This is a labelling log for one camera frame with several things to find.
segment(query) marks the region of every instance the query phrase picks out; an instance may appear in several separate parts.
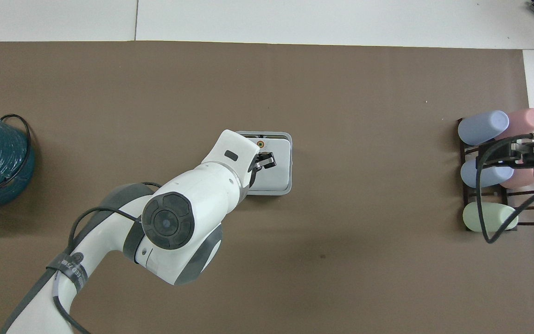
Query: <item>circular button pad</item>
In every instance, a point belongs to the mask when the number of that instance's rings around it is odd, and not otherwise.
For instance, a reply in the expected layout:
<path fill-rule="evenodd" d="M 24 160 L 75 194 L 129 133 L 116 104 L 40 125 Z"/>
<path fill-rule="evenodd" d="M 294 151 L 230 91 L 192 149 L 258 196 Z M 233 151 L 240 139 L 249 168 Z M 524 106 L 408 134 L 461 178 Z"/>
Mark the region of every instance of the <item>circular button pad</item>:
<path fill-rule="evenodd" d="M 172 192 L 152 198 L 141 215 L 144 233 L 152 243 L 167 250 L 186 245 L 195 230 L 191 202 Z"/>

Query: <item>brown mat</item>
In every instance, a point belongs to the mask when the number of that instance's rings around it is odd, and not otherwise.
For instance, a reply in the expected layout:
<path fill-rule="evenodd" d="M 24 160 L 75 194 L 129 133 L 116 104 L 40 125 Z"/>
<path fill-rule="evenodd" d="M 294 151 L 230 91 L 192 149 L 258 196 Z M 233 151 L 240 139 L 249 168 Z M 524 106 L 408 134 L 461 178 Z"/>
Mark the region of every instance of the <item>brown mat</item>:
<path fill-rule="evenodd" d="M 0 43 L 0 116 L 38 168 L 0 208 L 0 327 L 115 186 L 166 182 L 220 132 L 294 139 L 294 186 L 247 198 L 173 287 L 110 254 L 72 315 L 95 333 L 534 333 L 534 226 L 460 221 L 456 120 L 528 106 L 521 51 L 187 42 Z"/>

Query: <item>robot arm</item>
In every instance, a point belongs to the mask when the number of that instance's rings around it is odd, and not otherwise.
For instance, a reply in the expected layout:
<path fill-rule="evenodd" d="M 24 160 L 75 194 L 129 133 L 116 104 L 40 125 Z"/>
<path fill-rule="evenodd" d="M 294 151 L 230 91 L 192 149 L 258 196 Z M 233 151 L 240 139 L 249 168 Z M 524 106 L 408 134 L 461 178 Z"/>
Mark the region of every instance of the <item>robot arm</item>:
<path fill-rule="evenodd" d="M 221 220 L 244 199 L 254 174 L 271 165 L 275 165 L 273 155 L 259 154 L 253 142 L 225 130 L 201 165 L 156 192 L 143 184 L 117 188 L 101 206 L 119 209 L 138 221 L 112 212 L 96 213 L 74 239 L 74 249 L 68 247 L 47 267 L 2 332 L 72 333 L 53 296 L 69 311 L 87 277 L 113 250 L 170 284 L 194 281 L 220 247 Z"/>

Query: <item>pink cylinder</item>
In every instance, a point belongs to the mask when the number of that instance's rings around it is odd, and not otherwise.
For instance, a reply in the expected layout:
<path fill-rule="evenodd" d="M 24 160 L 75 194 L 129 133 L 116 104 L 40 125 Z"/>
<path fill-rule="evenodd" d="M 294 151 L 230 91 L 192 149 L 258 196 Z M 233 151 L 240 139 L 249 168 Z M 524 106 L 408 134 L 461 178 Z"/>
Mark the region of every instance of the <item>pink cylinder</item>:
<path fill-rule="evenodd" d="M 502 187 L 508 189 L 522 188 L 534 184 L 534 170 L 532 168 L 515 169 L 512 177 L 500 183 Z"/>
<path fill-rule="evenodd" d="M 534 108 L 518 110 L 508 114 L 508 128 L 496 136 L 496 140 L 524 135 L 534 131 Z"/>

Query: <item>black cable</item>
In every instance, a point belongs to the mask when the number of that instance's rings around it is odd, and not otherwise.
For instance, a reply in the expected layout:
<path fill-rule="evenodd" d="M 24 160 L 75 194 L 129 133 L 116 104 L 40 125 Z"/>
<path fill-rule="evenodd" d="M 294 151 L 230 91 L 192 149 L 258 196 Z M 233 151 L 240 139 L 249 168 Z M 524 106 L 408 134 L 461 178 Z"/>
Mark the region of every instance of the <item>black cable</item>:
<path fill-rule="evenodd" d="M 142 184 L 145 184 L 146 186 L 155 186 L 156 188 L 161 188 L 162 185 L 156 182 L 142 182 Z"/>
<path fill-rule="evenodd" d="M 483 233 L 483 238 L 485 241 L 489 244 L 494 243 L 496 240 L 498 240 L 498 237 L 502 235 L 502 232 L 506 230 L 508 225 L 527 207 L 529 207 L 534 202 L 534 195 L 529 197 L 522 205 L 517 207 L 515 211 L 513 211 L 508 218 L 500 225 L 500 228 L 494 233 L 494 235 L 490 238 L 487 233 L 487 228 L 485 227 L 485 221 L 483 220 L 483 210 L 481 207 L 481 170 L 483 169 L 483 166 L 485 165 L 485 162 L 488 160 L 488 158 L 500 147 L 506 146 L 507 144 L 511 144 L 512 142 L 519 140 L 519 139 L 532 139 L 533 135 L 516 135 L 514 137 L 509 137 L 506 139 L 502 139 L 492 146 L 488 148 L 488 150 L 479 158 L 477 161 L 477 173 L 475 174 L 475 198 L 477 200 L 477 214 L 479 216 L 479 223 L 481 225 L 481 232 Z"/>
<path fill-rule="evenodd" d="M 55 307 L 57 308 L 57 311 L 59 311 L 59 313 L 63 317 L 63 319 L 68 321 L 80 333 L 89 334 L 89 332 L 85 328 L 83 328 L 75 319 L 73 319 L 71 317 L 71 315 L 69 313 L 67 313 L 67 311 L 65 311 L 65 309 L 61 305 L 61 301 L 59 300 L 59 296 L 54 296 L 53 297 L 53 302 L 55 303 Z"/>
<path fill-rule="evenodd" d="M 75 238 L 76 238 L 76 229 L 78 227 L 78 224 L 80 223 L 80 221 L 85 217 L 87 216 L 88 214 L 91 214 L 93 212 L 96 212 L 96 211 L 110 211 L 110 212 L 114 212 L 114 213 L 118 213 L 120 214 L 121 216 L 123 217 L 126 217 L 126 218 L 129 218 L 131 220 L 133 220 L 134 222 L 137 222 L 138 219 L 136 217 L 133 217 L 131 216 L 129 213 L 126 213 L 124 211 L 121 211 L 119 209 L 115 209 L 114 207 L 104 207 L 104 206 L 97 206 L 97 207 L 93 207 L 91 209 L 88 209 L 86 210 L 85 212 L 83 212 L 80 217 L 78 217 L 76 219 L 76 221 L 73 223 L 73 225 L 71 226 L 71 230 L 70 230 L 70 238 L 67 242 L 67 247 L 68 249 L 70 249 L 70 252 L 75 248 L 74 246 L 74 241 L 75 241 Z"/>
<path fill-rule="evenodd" d="M 0 121 L 4 121 L 4 120 L 6 120 L 7 118 L 10 118 L 10 117 L 17 118 L 17 119 L 21 120 L 21 122 L 24 124 L 24 128 L 26 129 L 26 153 L 24 154 L 24 159 L 22 160 L 22 162 L 19 165 L 19 167 L 15 170 L 15 172 L 13 172 L 13 174 L 10 177 L 5 178 L 0 183 L 0 189 L 3 188 L 4 186 L 6 186 L 9 182 L 11 182 L 22 171 L 22 169 L 24 168 L 24 166 L 28 162 L 28 156 L 30 156 L 30 152 L 32 150 L 32 138 L 30 136 L 30 128 L 28 127 L 28 122 L 26 120 L 24 120 L 24 118 L 22 118 L 22 116 L 18 116 L 17 114 L 6 114 L 6 115 L 4 115 L 4 116 L 2 116 L 0 118 Z"/>

